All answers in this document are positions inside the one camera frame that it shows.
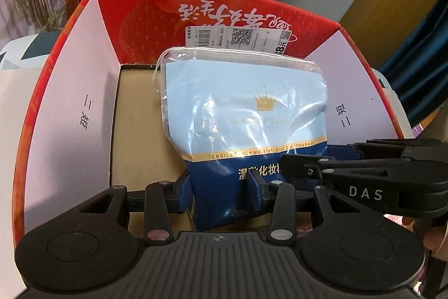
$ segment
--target red cardboard box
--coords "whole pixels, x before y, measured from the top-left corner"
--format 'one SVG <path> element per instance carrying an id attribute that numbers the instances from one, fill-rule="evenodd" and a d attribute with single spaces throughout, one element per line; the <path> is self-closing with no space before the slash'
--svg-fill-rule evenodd
<path id="1" fill-rule="evenodd" d="M 28 104 L 26 115 L 15 116 L 22 125 L 10 136 L 12 140 L 17 137 L 17 143 L 11 144 L 13 153 L 17 151 L 15 167 L 0 174 L 6 189 L 12 192 L 1 207 L 8 214 L 0 219 L 0 246 L 5 258 L 0 287 L 20 282 L 13 247 L 25 232 L 108 188 L 111 179 L 118 182 L 111 173 L 115 163 L 111 163 L 111 154 L 112 160 L 117 151 L 118 155 L 126 154 L 125 150 L 139 154 L 139 159 L 130 158 L 120 168 L 122 175 L 126 171 L 138 175 L 142 186 L 132 189 L 176 178 L 183 169 L 182 161 L 164 138 L 160 100 L 149 87 L 150 75 L 133 70 L 132 78 L 139 80 L 136 86 L 140 92 L 134 89 L 136 94 L 122 99 L 122 103 L 132 102 L 140 111 L 132 115 L 130 106 L 122 111 L 119 108 L 120 93 L 126 89 L 122 82 L 118 87 L 120 73 L 124 80 L 124 69 L 147 68 L 156 64 L 167 48 L 185 45 L 187 26 L 215 24 L 289 29 L 292 36 L 284 52 L 289 56 L 305 58 L 312 54 L 319 60 L 328 59 L 328 65 L 338 63 L 333 53 L 350 57 L 353 67 L 358 68 L 358 79 L 340 76 L 333 83 L 345 83 L 347 95 L 356 93 L 359 83 L 364 83 L 362 100 L 356 104 L 371 106 L 375 111 L 358 113 L 362 125 L 376 127 L 373 134 L 369 134 L 369 128 L 360 129 L 356 138 L 403 136 L 380 83 L 346 31 L 335 22 L 273 0 L 82 0 L 50 53 L 31 100 L 21 102 Z M 324 70 L 319 66 L 330 81 L 332 67 Z M 339 67 L 343 71 L 344 64 L 340 62 Z M 332 103 L 339 103 L 329 88 L 329 101 L 332 99 Z M 151 105 L 148 119 L 141 111 L 146 105 Z M 125 136 L 130 138 L 127 145 L 115 145 L 123 135 L 117 131 L 119 114 Z M 327 117 L 337 118 L 333 107 Z M 23 288 L 23 284 L 15 285 L 6 297 Z"/>

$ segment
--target metal screw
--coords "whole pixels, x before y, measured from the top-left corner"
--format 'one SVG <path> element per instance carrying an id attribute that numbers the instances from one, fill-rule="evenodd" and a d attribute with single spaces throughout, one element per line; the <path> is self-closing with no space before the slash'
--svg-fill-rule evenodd
<path id="1" fill-rule="evenodd" d="M 277 241 L 286 241 L 293 236 L 293 233 L 288 230 L 275 230 L 270 233 L 270 236 Z"/>
<path id="2" fill-rule="evenodd" d="M 165 241 L 169 238 L 169 232 L 165 230 L 152 230 L 146 236 L 152 241 Z"/>

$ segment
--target barcode label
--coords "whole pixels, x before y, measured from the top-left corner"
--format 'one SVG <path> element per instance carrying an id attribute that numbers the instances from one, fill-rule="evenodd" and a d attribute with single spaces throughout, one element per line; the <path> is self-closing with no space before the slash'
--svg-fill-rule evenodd
<path id="1" fill-rule="evenodd" d="M 236 27 L 223 24 L 188 26 L 185 28 L 185 46 L 283 54 L 291 35 L 290 30 L 284 29 Z"/>
<path id="2" fill-rule="evenodd" d="M 233 27 L 232 28 L 232 40 L 230 41 L 230 44 L 231 45 L 250 45 L 250 39 L 252 38 L 253 33 L 254 33 L 254 29 Z"/>
<path id="3" fill-rule="evenodd" d="M 210 46 L 210 35 L 211 35 L 211 30 L 209 30 L 209 29 L 198 30 L 198 46 L 199 47 L 209 47 Z"/>
<path id="4" fill-rule="evenodd" d="M 291 32 L 292 31 L 282 30 L 281 35 L 280 35 L 280 39 L 281 40 L 289 40 L 290 37 L 291 37 Z"/>

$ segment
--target chinese characters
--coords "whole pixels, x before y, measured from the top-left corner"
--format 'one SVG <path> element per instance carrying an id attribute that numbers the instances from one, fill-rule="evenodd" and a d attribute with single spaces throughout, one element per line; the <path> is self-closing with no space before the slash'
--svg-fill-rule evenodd
<path id="1" fill-rule="evenodd" d="M 86 95 L 86 100 L 84 102 L 84 107 L 90 109 L 91 105 L 92 105 L 92 101 L 89 101 L 89 106 L 87 107 L 87 99 L 88 99 L 89 95 Z M 89 117 L 87 116 L 87 113 L 84 113 L 84 111 L 82 111 L 82 116 L 81 116 L 81 122 L 79 123 L 82 127 L 84 127 L 84 129 L 87 129 L 87 125 L 89 124 Z"/>
<path id="2" fill-rule="evenodd" d="M 190 19 L 197 20 L 202 14 L 203 17 L 207 17 L 210 20 L 215 20 L 214 24 L 208 26 L 216 26 L 222 24 L 227 18 L 230 21 L 230 26 L 239 27 L 261 27 L 267 21 L 269 28 L 285 29 L 290 28 L 290 24 L 281 19 L 280 16 L 268 14 L 259 14 L 256 8 L 253 8 L 249 13 L 244 13 L 242 9 L 232 10 L 227 7 L 226 4 L 217 5 L 214 1 L 201 0 L 202 5 L 194 6 L 193 4 L 180 4 L 179 15 L 182 21 L 188 21 Z"/>
<path id="3" fill-rule="evenodd" d="M 256 168 L 255 166 L 251 166 L 250 168 L 238 169 L 238 174 L 240 176 L 240 180 L 247 179 L 247 173 L 250 169 L 257 169 L 261 176 L 277 174 L 280 172 L 278 163 L 271 163 L 268 166 L 262 165 L 259 168 Z"/>
<path id="4" fill-rule="evenodd" d="M 336 112 L 337 112 L 338 115 L 343 115 L 344 113 L 347 113 L 346 108 L 345 108 L 343 103 L 336 107 Z M 350 123 L 349 117 L 347 115 L 346 115 L 345 119 L 342 119 L 340 121 L 342 122 L 342 127 L 346 127 L 346 126 L 351 126 L 352 125 Z"/>

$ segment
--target cotton pad package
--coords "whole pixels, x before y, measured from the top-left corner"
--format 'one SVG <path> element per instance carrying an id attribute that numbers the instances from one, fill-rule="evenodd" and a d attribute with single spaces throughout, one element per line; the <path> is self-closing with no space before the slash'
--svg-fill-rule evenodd
<path id="1" fill-rule="evenodd" d="M 201 47 L 159 62 L 164 129 L 190 172 L 198 230 L 254 216 L 250 168 L 283 180 L 283 154 L 325 154 L 326 85 L 313 62 Z"/>

